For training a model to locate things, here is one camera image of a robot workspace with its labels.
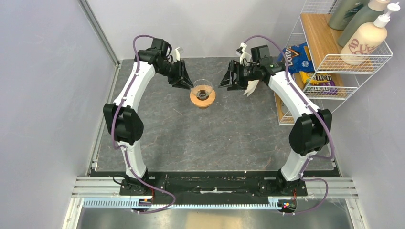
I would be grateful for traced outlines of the clear glass dripper cone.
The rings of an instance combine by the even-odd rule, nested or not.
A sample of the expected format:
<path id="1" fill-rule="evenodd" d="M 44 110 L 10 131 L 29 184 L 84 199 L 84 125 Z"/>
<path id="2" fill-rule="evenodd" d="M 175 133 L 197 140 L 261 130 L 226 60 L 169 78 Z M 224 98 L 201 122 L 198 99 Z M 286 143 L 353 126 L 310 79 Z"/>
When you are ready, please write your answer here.
<path id="1" fill-rule="evenodd" d="M 198 97 L 208 96 L 213 91 L 213 85 L 206 79 L 199 79 L 193 82 L 191 92 Z"/>

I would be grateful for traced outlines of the round wooden dripper stand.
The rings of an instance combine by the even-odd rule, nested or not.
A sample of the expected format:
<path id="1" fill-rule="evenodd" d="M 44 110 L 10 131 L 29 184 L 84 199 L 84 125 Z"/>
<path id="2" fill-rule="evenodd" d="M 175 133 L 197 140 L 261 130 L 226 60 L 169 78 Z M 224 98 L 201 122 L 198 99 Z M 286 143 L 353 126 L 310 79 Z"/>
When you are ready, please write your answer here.
<path id="1" fill-rule="evenodd" d="M 213 105 L 216 99 L 216 92 L 212 91 L 208 96 L 198 97 L 192 92 L 190 92 L 190 100 L 193 105 L 199 109 L 206 109 Z"/>

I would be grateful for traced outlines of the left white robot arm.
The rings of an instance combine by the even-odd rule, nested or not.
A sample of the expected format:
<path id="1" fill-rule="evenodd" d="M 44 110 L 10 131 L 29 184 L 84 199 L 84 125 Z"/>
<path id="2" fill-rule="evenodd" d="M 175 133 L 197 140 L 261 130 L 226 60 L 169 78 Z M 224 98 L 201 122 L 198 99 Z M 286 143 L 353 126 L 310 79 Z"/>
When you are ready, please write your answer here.
<path id="1" fill-rule="evenodd" d="M 181 59 L 181 47 L 172 48 L 164 39 L 153 38 L 149 48 L 134 52 L 131 75 L 117 98 L 104 105 L 103 115 L 113 147 L 121 150 L 126 165 L 121 191 L 144 195 L 152 188 L 140 149 L 144 124 L 138 115 L 139 103 L 156 74 L 165 76 L 174 88 L 189 90 L 193 84 Z"/>

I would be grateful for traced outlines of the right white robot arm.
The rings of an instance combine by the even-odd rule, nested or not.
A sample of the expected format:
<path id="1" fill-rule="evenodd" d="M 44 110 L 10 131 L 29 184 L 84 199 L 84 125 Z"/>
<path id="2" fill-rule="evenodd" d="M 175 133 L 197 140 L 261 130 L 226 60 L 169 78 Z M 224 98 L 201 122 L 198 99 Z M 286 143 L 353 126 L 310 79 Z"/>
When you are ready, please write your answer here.
<path id="1" fill-rule="evenodd" d="M 243 90 L 246 96 L 264 82 L 290 111 L 294 125 L 288 136 L 291 147 L 286 163 L 278 171 L 270 192 L 289 195 L 304 185 L 303 171 L 317 152 L 329 143 L 332 114 L 321 110 L 298 87 L 288 70 L 286 58 L 275 62 L 267 45 L 251 48 L 242 43 L 236 50 L 238 60 L 229 62 L 219 87 L 228 91 Z"/>

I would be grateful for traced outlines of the blue Doritos chip bag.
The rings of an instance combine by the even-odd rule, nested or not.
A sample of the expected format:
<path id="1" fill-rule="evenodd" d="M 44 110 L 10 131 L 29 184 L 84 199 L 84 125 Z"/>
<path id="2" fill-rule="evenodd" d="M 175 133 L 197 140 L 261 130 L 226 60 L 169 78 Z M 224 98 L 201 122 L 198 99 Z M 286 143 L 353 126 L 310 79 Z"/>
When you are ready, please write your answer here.
<path id="1" fill-rule="evenodd" d="M 313 61 L 307 43 L 293 45 L 284 48 L 284 56 L 287 58 L 288 72 L 295 74 L 299 72 L 315 72 Z"/>

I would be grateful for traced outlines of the yellow M&M's candy bag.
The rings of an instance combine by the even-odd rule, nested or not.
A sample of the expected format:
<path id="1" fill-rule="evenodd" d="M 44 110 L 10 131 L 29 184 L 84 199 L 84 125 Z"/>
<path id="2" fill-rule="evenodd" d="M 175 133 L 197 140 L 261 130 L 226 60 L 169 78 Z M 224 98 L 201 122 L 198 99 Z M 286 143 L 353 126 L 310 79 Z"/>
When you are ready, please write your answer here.
<path id="1" fill-rule="evenodd" d="M 332 74 L 299 72 L 306 94 L 335 95 L 338 92 Z"/>

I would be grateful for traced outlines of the dark green bottle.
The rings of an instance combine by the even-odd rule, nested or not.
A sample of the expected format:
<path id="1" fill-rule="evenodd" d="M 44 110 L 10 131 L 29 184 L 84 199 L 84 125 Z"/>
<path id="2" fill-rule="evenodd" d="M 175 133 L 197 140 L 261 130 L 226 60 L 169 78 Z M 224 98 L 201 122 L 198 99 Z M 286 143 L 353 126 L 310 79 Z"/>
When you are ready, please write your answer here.
<path id="1" fill-rule="evenodd" d="M 334 30 L 343 31 L 355 14 L 368 2 L 368 0 L 341 0 L 328 21 L 328 26 Z"/>

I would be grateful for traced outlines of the cream pump lotion bottle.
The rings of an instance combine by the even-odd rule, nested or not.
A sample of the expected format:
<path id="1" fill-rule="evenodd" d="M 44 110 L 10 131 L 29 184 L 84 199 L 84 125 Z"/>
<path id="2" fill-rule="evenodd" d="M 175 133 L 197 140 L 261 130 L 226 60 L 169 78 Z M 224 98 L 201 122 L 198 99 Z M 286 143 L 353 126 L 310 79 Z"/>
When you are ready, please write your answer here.
<path id="1" fill-rule="evenodd" d="M 391 20 L 391 13 L 400 9 L 399 2 L 390 2 L 384 13 L 373 22 L 362 24 L 342 48 L 340 52 L 342 61 L 349 65 L 362 64 L 386 39 L 388 32 L 385 27 Z"/>

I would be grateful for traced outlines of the green bottle beige cap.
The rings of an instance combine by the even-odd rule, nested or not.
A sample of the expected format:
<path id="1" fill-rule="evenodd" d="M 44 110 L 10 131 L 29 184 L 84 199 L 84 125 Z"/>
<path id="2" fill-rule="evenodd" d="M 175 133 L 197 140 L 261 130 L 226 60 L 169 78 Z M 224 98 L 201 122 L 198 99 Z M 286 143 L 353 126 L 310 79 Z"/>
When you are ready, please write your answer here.
<path id="1" fill-rule="evenodd" d="M 390 0 L 369 0 L 351 19 L 337 44 L 344 47 L 357 29 L 364 23 L 373 22 L 379 15 L 383 14 Z"/>

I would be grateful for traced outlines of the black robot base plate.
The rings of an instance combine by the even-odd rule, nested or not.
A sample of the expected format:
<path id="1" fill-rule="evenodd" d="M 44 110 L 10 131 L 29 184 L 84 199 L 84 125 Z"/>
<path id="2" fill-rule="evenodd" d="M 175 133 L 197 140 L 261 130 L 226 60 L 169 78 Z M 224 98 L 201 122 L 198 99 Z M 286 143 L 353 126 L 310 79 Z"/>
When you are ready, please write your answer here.
<path id="1" fill-rule="evenodd" d="M 285 183 L 276 171 L 148 172 L 146 183 L 157 190 L 122 196 L 153 198 L 154 204 L 236 205 L 265 204 L 268 197 L 307 196 L 303 181 Z"/>

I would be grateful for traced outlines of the aluminium frame rail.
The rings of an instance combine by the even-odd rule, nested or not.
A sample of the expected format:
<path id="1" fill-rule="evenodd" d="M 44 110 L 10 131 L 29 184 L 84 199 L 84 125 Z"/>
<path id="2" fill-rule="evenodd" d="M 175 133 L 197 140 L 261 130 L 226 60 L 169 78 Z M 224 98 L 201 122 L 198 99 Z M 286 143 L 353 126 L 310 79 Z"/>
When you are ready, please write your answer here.
<path id="1" fill-rule="evenodd" d="M 318 182 L 299 188 L 301 194 L 297 199 L 306 202 L 321 200 L 325 194 L 327 200 L 343 199 L 348 207 L 348 214 L 355 229 L 367 229 L 368 225 L 362 215 L 357 191 L 349 178 L 329 177 L 326 179 L 329 189 L 325 190 Z M 219 191 L 213 188 L 208 191 L 185 192 L 176 194 L 174 204 L 163 200 L 162 196 L 152 195 L 121 195 L 120 188 L 113 184 L 109 177 L 79 177 L 66 213 L 63 228 L 75 229 L 78 226 L 80 213 L 83 208 L 124 208 L 124 209 L 214 209 L 214 210 L 242 210 L 284 209 L 283 204 L 292 200 L 293 196 L 266 195 L 260 186 L 253 191 L 245 190 Z"/>

